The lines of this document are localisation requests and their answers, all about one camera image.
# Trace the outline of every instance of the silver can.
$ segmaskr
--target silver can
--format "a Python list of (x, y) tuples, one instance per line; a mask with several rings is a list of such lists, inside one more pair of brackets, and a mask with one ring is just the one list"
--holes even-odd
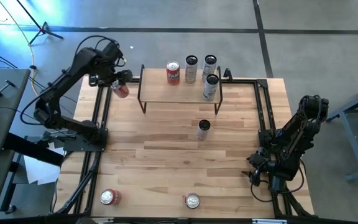
[(185, 79), (187, 83), (194, 83), (197, 76), (197, 62), (198, 59), (194, 55), (187, 56)]
[(216, 57), (214, 55), (207, 55), (204, 59), (204, 67), (203, 67), (203, 82), (205, 82), (206, 77), (209, 74), (213, 74), (215, 72), (216, 67)]
[(204, 84), (203, 97), (205, 101), (212, 101), (215, 97), (216, 90), (218, 89), (219, 77), (214, 74), (210, 74), (206, 77)]
[(200, 205), (200, 197), (196, 193), (187, 194), (185, 197), (185, 203), (188, 208), (195, 209)]
[(211, 127), (211, 123), (208, 120), (201, 120), (198, 123), (197, 129), (197, 139), (203, 141), (208, 136), (209, 128)]

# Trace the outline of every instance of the upright can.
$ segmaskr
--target upright can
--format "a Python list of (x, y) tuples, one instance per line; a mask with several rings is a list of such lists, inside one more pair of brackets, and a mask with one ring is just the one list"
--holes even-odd
[(187, 56), (186, 58), (186, 72), (185, 78), (187, 83), (194, 83), (197, 76), (197, 62), (198, 59), (194, 55)]
[(187, 194), (185, 197), (185, 203), (188, 208), (195, 209), (200, 205), (200, 196), (196, 193)]
[(216, 57), (214, 55), (207, 55), (204, 59), (204, 67), (203, 67), (203, 82), (205, 82), (206, 77), (209, 74), (213, 74), (215, 72), (216, 67)]
[(106, 189), (100, 195), (100, 202), (103, 205), (118, 204), (121, 200), (121, 194), (118, 190)]
[(204, 84), (204, 100), (212, 101), (215, 97), (216, 89), (218, 89), (219, 78), (217, 75), (210, 74), (206, 77)]
[(211, 123), (208, 120), (201, 120), (198, 123), (197, 129), (197, 139), (203, 141), (208, 136), (209, 128), (211, 127)]
[(180, 83), (180, 67), (176, 61), (167, 63), (167, 79), (171, 85), (177, 85)]

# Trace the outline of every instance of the white can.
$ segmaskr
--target white can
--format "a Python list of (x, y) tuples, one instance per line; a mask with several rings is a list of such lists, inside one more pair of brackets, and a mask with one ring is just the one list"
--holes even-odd
[(207, 55), (204, 59), (204, 67), (203, 67), (203, 82), (205, 82), (206, 77), (209, 74), (215, 73), (216, 67), (216, 57), (214, 55)]
[(218, 89), (219, 77), (214, 74), (210, 74), (206, 77), (204, 84), (203, 98), (205, 101), (212, 101), (215, 97), (216, 90)]
[(209, 128), (211, 127), (211, 123), (207, 120), (201, 120), (198, 123), (197, 129), (197, 139), (203, 141), (208, 136)]
[(187, 83), (194, 83), (197, 76), (197, 62), (198, 59), (194, 55), (189, 55), (186, 58), (185, 79)]

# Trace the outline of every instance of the raised shelf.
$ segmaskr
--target raised shelf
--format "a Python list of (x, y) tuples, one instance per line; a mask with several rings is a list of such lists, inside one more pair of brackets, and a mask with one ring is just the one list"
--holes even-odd
[(215, 75), (219, 77), (219, 85), (212, 101), (203, 99), (202, 73), (201, 69), (197, 70), (196, 81), (189, 84), (185, 80), (185, 70), (181, 69), (180, 83), (170, 85), (167, 82), (167, 71), (165, 69), (144, 68), (144, 65), (142, 65), (137, 98), (143, 113), (146, 113), (147, 103), (206, 103), (214, 104), (215, 114), (217, 114), (223, 100), (220, 67), (215, 70)]

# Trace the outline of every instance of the tripod stand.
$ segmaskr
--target tripod stand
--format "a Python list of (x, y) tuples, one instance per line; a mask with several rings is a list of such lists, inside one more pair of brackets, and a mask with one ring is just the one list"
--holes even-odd
[(34, 22), (35, 25), (37, 25), (39, 31), (38, 33), (35, 35), (35, 37), (33, 37), (33, 39), (30, 41), (30, 45), (33, 43), (33, 41), (40, 35), (40, 33), (42, 33), (41, 35), (44, 34), (49, 34), (52, 35), (54, 37), (57, 37), (59, 39), (63, 39), (62, 36), (54, 34), (53, 32), (50, 32), (48, 29), (48, 24), (47, 22), (44, 22), (44, 24), (42, 24), (42, 27), (40, 27), (40, 25), (37, 23), (37, 21), (35, 21), (35, 19), (30, 15), (30, 13), (28, 12), (28, 10), (22, 5), (22, 3), (19, 0), (16, 0), (20, 6), (22, 6), (22, 8), (25, 10), (25, 13), (27, 13), (27, 15), (29, 15), (29, 17), (31, 18), (31, 20)]

